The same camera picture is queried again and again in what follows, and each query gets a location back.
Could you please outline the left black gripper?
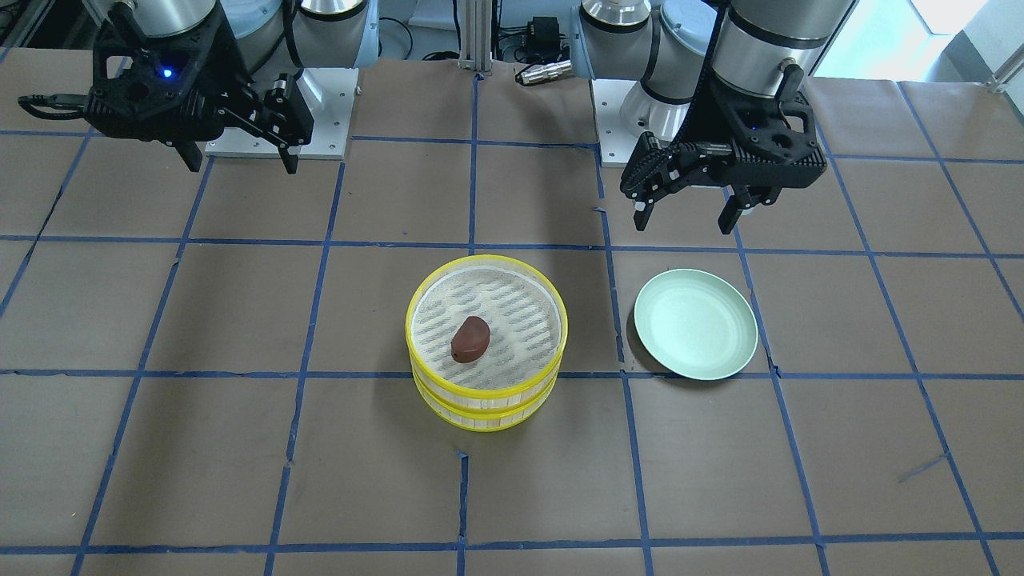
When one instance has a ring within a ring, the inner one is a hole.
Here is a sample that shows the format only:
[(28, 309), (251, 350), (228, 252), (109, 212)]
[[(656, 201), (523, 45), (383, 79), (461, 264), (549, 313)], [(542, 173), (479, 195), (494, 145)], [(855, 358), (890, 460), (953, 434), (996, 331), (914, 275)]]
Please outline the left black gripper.
[(703, 65), (681, 143), (663, 146), (643, 132), (618, 179), (618, 190), (634, 204), (636, 230), (644, 232), (655, 203), (684, 187), (732, 186), (718, 218), (720, 232), (731, 234), (746, 211), (774, 205), (782, 187), (812, 186), (824, 174), (814, 112), (800, 89), (804, 69), (784, 61), (778, 72), (782, 84), (761, 98)]

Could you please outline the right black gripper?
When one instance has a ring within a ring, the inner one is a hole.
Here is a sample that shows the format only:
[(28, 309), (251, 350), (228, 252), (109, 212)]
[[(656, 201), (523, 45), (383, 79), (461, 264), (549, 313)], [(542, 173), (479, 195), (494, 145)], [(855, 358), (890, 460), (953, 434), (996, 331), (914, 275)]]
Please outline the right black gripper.
[(109, 4), (105, 12), (84, 102), (84, 119), (100, 134), (172, 145), (197, 174), (205, 159), (198, 142), (241, 128), (297, 173), (298, 150), (314, 131), (302, 76), (281, 74), (262, 94), (251, 88), (222, 5)]

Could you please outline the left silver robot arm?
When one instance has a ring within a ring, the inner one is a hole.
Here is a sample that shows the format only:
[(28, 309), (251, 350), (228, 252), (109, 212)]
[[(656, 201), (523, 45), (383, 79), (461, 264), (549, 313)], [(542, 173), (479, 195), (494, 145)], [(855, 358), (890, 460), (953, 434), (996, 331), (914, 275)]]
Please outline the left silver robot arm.
[(705, 1), (698, 36), (673, 1), (582, 1), (570, 36), (577, 76), (636, 81), (656, 102), (686, 106), (672, 136), (644, 129), (618, 190), (644, 230), (655, 204), (691, 186), (728, 187), (718, 218), (772, 206), (826, 171), (803, 83), (852, 1)]

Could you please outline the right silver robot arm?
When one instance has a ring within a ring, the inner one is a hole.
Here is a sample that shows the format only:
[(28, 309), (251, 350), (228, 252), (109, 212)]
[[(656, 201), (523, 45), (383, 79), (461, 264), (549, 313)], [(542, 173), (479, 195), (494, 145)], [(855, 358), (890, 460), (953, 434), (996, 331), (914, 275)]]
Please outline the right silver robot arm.
[(172, 147), (191, 171), (227, 128), (288, 174), (314, 140), (312, 70), (377, 61), (374, 1), (98, 1), (85, 120), (110, 138)]

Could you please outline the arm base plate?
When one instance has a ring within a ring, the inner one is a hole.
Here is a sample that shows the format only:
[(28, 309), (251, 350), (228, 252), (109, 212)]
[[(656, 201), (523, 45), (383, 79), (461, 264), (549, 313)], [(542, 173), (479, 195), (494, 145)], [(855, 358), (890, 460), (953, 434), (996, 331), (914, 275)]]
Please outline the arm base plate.
[(624, 167), (650, 124), (646, 94), (638, 81), (594, 79), (591, 95), (601, 164)]
[[(305, 70), (299, 88), (314, 117), (311, 143), (296, 149), (301, 160), (343, 161), (349, 142), (352, 110), (358, 95), (358, 69)], [(227, 128), (216, 141), (205, 145), (208, 157), (279, 160), (275, 148), (242, 129)]]

